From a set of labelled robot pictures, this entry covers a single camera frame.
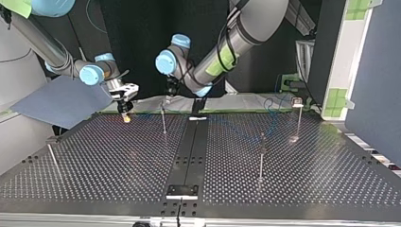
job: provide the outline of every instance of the white panel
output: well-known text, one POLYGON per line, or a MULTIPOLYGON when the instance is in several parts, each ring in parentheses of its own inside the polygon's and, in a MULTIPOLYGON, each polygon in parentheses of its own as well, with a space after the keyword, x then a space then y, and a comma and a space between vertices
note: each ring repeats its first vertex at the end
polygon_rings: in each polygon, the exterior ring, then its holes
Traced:
MULTIPOLYGON (((347 89, 346 98, 351 97, 371 17, 372 9, 368 9, 364 20, 344 20, 342 22, 339 41, 327 83, 323 109, 325 109, 330 88, 347 89)), ((348 109, 344 108, 340 117, 327 117, 323 114, 322 117, 324 120, 344 121, 347 112, 348 109)))
POLYGON ((29 46, 19 37, 18 31, 8 25, 3 18, 0 20, 0 61, 16 59, 24 56, 29 50, 29 46))
POLYGON ((7 30, 0 22, 0 112, 46 83, 33 51, 18 61, 1 62, 22 57, 29 50, 15 32, 15 28, 7 30))
POLYGON ((357 54, 362 40, 365 21, 344 21, 340 39, 331 69, 330 87, 349 87, 349 79, 354 56, 357 54))
POLYGON ((45 146, 51 126, 23 115, 0 123, 0 175, 45 146))

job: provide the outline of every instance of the vertical pin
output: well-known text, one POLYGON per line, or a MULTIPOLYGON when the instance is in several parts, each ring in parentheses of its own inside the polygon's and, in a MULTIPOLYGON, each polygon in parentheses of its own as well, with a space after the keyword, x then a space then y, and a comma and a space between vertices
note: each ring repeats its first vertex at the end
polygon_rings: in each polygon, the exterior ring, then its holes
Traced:
POLYGON ((50 144, 47 144, 47 147, 49 148, 49 151, 50 151, 51 157, 53 159, 54 165, 56 166, 56 169, 57 169, 57 171, 58 171, 58 173, 60 175, 60 179, 62 179, 60 168, 59 168, 59 164, 57 163, 57 159, 56 159, 56 156, 54 155, 53 149, 51 148, 50 144))
POLYGON ((163 104, 161 106, 162 109, 162 120, 163 120, 163 133, 166 134, 167 130, 166 130, 166 120, 165 120, 165 108, 163 107, 163 104))
POLYGON ((292 103, 292 108, 300 109, 300 113, 298 116, 297 131, 296 131, 295 135, 292 135, 291 137, 289 137, 289 142, 295 143, 300 138, 299 133, 300 133, 300 127, 301 127, 302 108, 304 107, 304 104, 300 97, 293 97, 291 100, 291 103, 292 103))
POLYGON ((267 152, 266 150, 266 144, 267 144, 267 138, 265 136, 265 133, 261 133, 261 144, 260 144, 260 165, 259 165, 259 178, 258 181, 259 183, 263 183, 264 178, 263 178, 263 159, 265 156, 265 153, 267 152))

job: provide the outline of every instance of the blue cloth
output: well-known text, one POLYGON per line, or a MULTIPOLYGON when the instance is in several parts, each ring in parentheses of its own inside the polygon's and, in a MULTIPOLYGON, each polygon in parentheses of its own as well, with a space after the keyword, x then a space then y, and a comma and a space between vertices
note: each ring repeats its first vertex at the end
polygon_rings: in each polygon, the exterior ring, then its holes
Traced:
POLYGON ((14 104, 11 109, 70 130, 112 103, 108 90, 60 76, 14 104))

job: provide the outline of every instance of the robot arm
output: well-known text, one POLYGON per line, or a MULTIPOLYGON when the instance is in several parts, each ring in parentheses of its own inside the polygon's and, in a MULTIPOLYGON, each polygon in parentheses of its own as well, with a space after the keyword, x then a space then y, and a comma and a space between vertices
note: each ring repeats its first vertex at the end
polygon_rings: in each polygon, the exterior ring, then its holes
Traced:
POLYGON ((118 103, 118 111, 125 122, 130 122, 127 113, 132 109, 130 100, 137 95, 138 86, 124 84, 113 55, 110 53, 95 57, 95 62, 74 60, 68 50, 51 37, 34 20, 28 20, 17 13, 10 13, 10 23, 20 32, 22 38, 45 61, 47 70, 60 75, 80 78, 87 85, 106 82, 112 98, 118 103))
POLYGON ((288 0, 241 0, 220 31, 220 36, 227 32, 226 39, 218 40, 196 68, 187 60, 190 39, 181 34, 174 35, 171 46, 156 58, 156 68, 175 77, 195 95, 205 96, 213 80, 235 67, 237 57, 271 37, 283 21, 287 7, 288 0))

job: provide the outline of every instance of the perforated metal table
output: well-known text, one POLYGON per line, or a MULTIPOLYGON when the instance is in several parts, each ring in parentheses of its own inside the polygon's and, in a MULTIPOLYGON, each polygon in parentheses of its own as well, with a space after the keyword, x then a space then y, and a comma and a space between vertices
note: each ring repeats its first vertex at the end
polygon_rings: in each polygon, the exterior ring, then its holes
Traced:
POLYGON ((0 177, 0 213, 401 222, 401 180, 312 113, 98 115, 0 177), (267 153, 259 181, 261 132, 267 153), (172 184, 200 187, 168 201, 172 184))

